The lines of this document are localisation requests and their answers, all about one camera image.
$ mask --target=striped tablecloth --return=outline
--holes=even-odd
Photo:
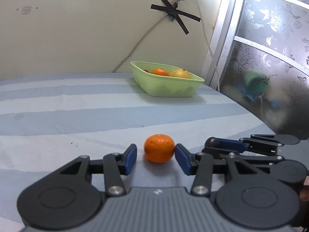
[[[0,232],[23,224],[16,209],[19,193],[81,154],[100,159],[138,147],[136,166],[124,178],[130,186],[190,189],[173,158],[155,165],[143,156],[153,134],[171,136],[191,152],[208,137],[239,139],[273,132],[243,107],[202,85],[192,98],[147,95],[130,73],[55,75],[0,81]],[[93,185],[103,190],[102,176]],[[213,190],[222,179],[213,176]]]

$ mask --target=blue gripper pad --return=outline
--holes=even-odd
[[[243,153],[248,149],[248,146],[246,146],[242,141],[224,138],[217,138],[217,140],[220,142],[219,148],[221,149],[234,150],[239,153]]]
[[[125,175],[129,175],[132,171],[132,168],[136,162],[137,158],[137,147],[135,144],[129,146],[129,148],[124,152],[124,156],[126,156],[125,160]]]
[[[181,169],[186,175],[192,175],[192,166],[190,164],[190,152],[187,149],[182,149],[181,144],[175,146],[175,158]]]

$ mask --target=electrical wire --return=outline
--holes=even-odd
[[[143,41],[143,39],[167,16],[164,15],[156,24],[154,24],[150,30],[148,30],[143,36],[142,38],[137,42],[136,45],[134,45],[133,49],[130,51],[130,53],[123,59],[120,61],[120,63],[113,69],[112,72],[116,72],[116,70],[118,70],[118,68],[133,54],[133,52],[135,51],[135,49],[139,46],[139,44],[141,43],[141,41]]]
[[[262,113],[263,113],[263,93],[262,93],[262,95],[261,96],[259,96],[259,98],[260,98],[260,101],[261,101],[261,108],[260,108],[260,114],[261,114],[261,121],[263,121],[263,117],[262,117]]]
[[[195,0],[195,1],[196,1],[196,4],[197,4],[198,12],[199,12],[199,14],[200,14],[200,21],[201,21],[202,27],[203,27],[204,38],[205,38],[206,44],[207,44],[207,46],[208,46],[209,53],[210,53],[210,55],[211,55],[211,60],[213,60],[213,59],[214,59],[214,55],[213,55],[213,53],[212,53],[212,51],[211,51],[211,46],[210,46],[210,44],[209,44],[209,42],[208,42],[208,39],[207,39],[207,37],[206,37],[205,24],[204,24],[202,12],[200,11],[200,4],[199,4],[198,0]],[[215,65],[214,68],[215,68],[215,71],[216,71],[217,76],[218,76],[218,92],[220,92],[220,76],[219,76],[219,72],[218,72],[217,65]]]

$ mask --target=green plastic basket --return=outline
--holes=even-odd
[[[155,68],[162,68],[168,72],[180,69],[175,66],[148,63],[131,62],[136,83],[149,95],[155,97],[192,97],[196,89],[204,83],[204,79],[189,72],[191,79],[159,76],[148,73]]]

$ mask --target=mandarin orange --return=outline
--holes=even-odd
[[[165,69],[162,69],[162,68],[155,68],[155,69],[151,72],[151,74],[160,75],[160,76],[167,76],[167,77],[170,76],[170,74],[168,73],[168,71],[165,70]]]
[[[146,158],[154,163],[170,160],[175,151],[175,143],[170,136],[155,134],[146,139],[144,144]]]

